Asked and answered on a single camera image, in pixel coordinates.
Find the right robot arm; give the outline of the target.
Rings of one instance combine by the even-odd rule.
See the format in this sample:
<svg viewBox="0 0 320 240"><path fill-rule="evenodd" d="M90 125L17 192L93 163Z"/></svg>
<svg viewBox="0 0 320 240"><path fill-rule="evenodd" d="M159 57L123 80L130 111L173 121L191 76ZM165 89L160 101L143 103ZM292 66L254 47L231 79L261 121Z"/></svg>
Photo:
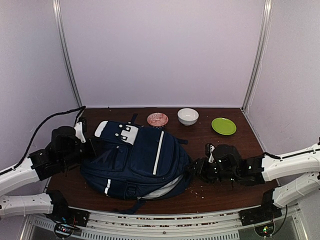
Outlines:
<svg viewBox="0 0 320 240"><path fill-rule="evenodd" d="M204 182L230 180L243 186L262 185L275 179L300 174L295 180L264 192L261 205L239 212L242 225L269 221L282 216L289 203L320 187L320 144L274 155L242 158L233 145L208 143L206 157L187 166L187 171Z"/></svg>

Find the navy blue backpack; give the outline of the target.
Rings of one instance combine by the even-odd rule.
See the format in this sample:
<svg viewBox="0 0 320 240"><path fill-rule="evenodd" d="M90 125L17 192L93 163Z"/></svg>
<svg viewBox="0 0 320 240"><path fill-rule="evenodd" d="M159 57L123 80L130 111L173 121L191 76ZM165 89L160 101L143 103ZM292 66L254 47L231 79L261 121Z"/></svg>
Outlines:
<svg viewBox="0 0 320 240"><path fill-rule="evenodd" d="M186 140L130 122L102 121L94 132L95 156L83 160L80 173L95 191L110 198L135 200L121 214L131 215L147 201L178 196L189 187L192 159Z"/></svg>

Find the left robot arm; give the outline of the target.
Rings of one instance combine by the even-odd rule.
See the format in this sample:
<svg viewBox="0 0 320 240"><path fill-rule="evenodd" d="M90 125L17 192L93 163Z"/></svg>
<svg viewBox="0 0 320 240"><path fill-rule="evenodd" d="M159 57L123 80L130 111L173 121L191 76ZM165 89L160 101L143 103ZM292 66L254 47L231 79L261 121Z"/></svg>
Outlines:
<svg viewBox="0 0 320 240"><path fill-rule="evenodd" d="M9 196L8 193L76 168L83 160L97 157L100 147L98 137L84 136L81 123L54 129L46 148L23 157L0 173L0 217L45 214L54 220L69 221L73 217L72 211L58 190L20 196Z"/></svg>

